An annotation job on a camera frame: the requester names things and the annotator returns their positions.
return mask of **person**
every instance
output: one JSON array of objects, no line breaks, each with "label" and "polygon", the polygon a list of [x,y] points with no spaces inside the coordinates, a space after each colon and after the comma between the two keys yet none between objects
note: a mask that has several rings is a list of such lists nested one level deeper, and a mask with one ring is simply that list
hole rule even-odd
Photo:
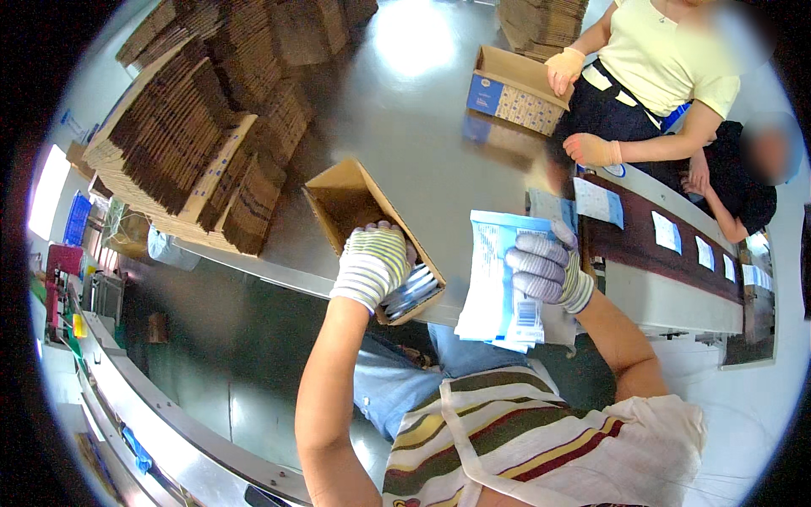
[{"label": "person", "polygon": [[[616,376],[616,403],[579,410],[523,354],[429,324],[441,372],[364,337],[409,272],[382,221],[346,242],[298,390],[295,435],[313,505],[681,505],[705,440],[702,411],[668,394],[642,332],[579,269],[573,234],[519,235],[513,284],[575,315]],[[350,443],[353,402],[393,440],[382,493]]]},{"label": "person", "polygon": [[722,122],[715,141],[682,165],[687,172],[682,189],[699,197],[696,206],[718,221],[730,243],[743,241],[771,221],[777,210],[775,185],[799,169],[792,149],[796,122],[785,113],[761,113],[760,120],[746,128]]},{"label": "person", "polygon": [[[677,39],[676,27],[703,0],[614,0],[600,20],[546,62],[549,84],[574,92],[554,140],[581,165],[630,162],[656,176],[690,157],[727,117],[740,88],[715,75]],[[586,55],[597,59],[582,69]],[[683,127],[662,135],[662,121],[693,101]]]}]

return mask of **hand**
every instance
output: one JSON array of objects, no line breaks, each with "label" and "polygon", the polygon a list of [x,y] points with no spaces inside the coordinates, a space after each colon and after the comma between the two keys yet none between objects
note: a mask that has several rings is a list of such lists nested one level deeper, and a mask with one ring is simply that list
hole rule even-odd
[{"label": "hand", "polygon": [[370,313],[408,277],[417,252],[399,226],[385,220],[357,227],[346,240],[329,298],[354,299]]},{"label": "hand", "polygon": [[580,165],[605,167],[622,163],[620,141],[606,141],[591,134],[571,134],[563,147],[572,160]]},{"label": "hand", "polygon": [[586,56],[574,48],[563,48],[563,53],[558,53],[547,60],[547,79],[555,95],[560,97],[566,93],[566,88],[570,84],[577,81],[585,60]]},{"label": "hand", "polygon": [[521,234],[504,261],[513,269],[513,287],[545,303],[559,304],[579,313],[594,292],[594,279],[580,270],[577,237],[562,222],[552,222],[552,232],[564,243],[536,234]]},{"label": "hand", "polygon": [[705,188],[710,184],[710,167],[707,165],[707,159],[705,157],[690,157],[688,180],[690,184],[696,188]]},{"label": "hand", "polygon": [[681,187],[684,188],[684,191],[688,194],[698,194],[705,198],[707,197],[707,194],[714,191],[713,187],[710,185],[709,178],[703,179],[701,183],[696,184],[690,181],[689,176],[685,176],[681,179]]}]

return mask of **woman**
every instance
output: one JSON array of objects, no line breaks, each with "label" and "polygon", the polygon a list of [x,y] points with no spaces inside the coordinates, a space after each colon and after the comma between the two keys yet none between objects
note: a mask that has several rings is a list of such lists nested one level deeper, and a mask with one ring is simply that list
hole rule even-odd
[{"label": "woman", "polygon": [[[702,0],[614,0],[600,20],[563,53],[547,61],[557,95],[574,84],[570,111],[556,138],[578,164],[643,162],[689,158],[712,138],[727,117],[740,81],[713,75],[707,65],[686,58],[676,44],[676,27]],[[597,60],[582,69],[587,54]],[[693,100],[683,128],[661,135],[661,122]]]},{"label": "woman", "polygon": [[[571,407],[524,354],[462,342],[448,326],[428,326],[441,371],[364,337],[415,258],[396,226],[369,224],[346,243],[298,388],[296,446],[313,505],[682,505],[702,410],[668,394],[645,335],[580,270],[571,231],[556,234],[566,248],[520,235],[505,263],[518,289],[589,333],[616,376],[616,403]],[[353,402],[393,440],[382,494],[350,440]]]}]

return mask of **dark pants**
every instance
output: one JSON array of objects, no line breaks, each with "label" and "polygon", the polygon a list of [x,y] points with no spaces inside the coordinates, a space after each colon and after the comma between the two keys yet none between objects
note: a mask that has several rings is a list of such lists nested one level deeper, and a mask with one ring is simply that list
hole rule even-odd
[{"label": "dark pants", "polygon": [[[582,76],[575,82],[569,111],[564,113],[552,134],[553,154],[558,162],[571,161],[562,146],[571,134],[593,134],[606,141],[644,141],[662,135],[641,106],[618,101],[616,96],[619,92],[616,86],[601,91]],[[631,164],[682,193],[679,171],[686,167],[684,161]]]}]

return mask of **belt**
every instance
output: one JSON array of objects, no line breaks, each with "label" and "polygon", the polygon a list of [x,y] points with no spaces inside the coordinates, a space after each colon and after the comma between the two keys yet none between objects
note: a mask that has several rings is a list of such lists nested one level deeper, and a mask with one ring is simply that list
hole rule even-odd
[{"label": "belt", "polygon": [[616,78],[615,78],[613,75],[611,75],[611,72],[609,72],[609,71],[606,69],[606,67],[603,65],[603,62],[601,62],[599,58],[597,58],[596,60],[594,60],[594,62],[593,62],[591,65],[592,65],[592,66],[594,66],[594,68],[595,68],[595,69],[597,69],[597,71],[598,71],[598,72],[599,72],[601,75],[603,75],[603,77],[605,77],[606,79],[608,79],[608,82],[609,82],[609,83],[611,83],[611,87],[610,87],[610,88],[606,88],[605,90],[603,90],[603,92],[609,92],[609,91],[613,91],[613,90],[615,90],[615,89],[617,89],[617,88],[618,88],[619,90],[621,90],[622,92],[624,92],[626,95],[628,95],[629,97],[631,97],[632,99],[634,99],[634,100],[635,100],[635,102],[637,102],[637,104],[638,104],[638,105],[639,105],[639,106],[642,108],[642,110],[644,110],[646,113],[648,113],[648,115],[650,115],[650,117],[651,117],[651,118],[652,118],[652,119],[653,119],[655,122],[658,122],[658,123],[659,123],[659,125],[661,125],[661,124],[662,124],[662,121],[664,120],[664,116],[659,116],[658,114],[654,114],[654,113],[653,113],[651,110],[649,110],[649,109],[647,108],[647,106],[645,106],[644,104],[642,104],[642,101],[640,101],[640,100],[639,100],[639,98],[637,98],[637,96],[636,96],[636,95],[634,95],[634,94],[633,94],[633,92],[631,92],[631,90],[627,89],[627,88],[626,88],[626,87],[625,87],[625,86],[624,86],[622,83],[620,83],[619,81],[617,81],[617,80],[616,80]]}]

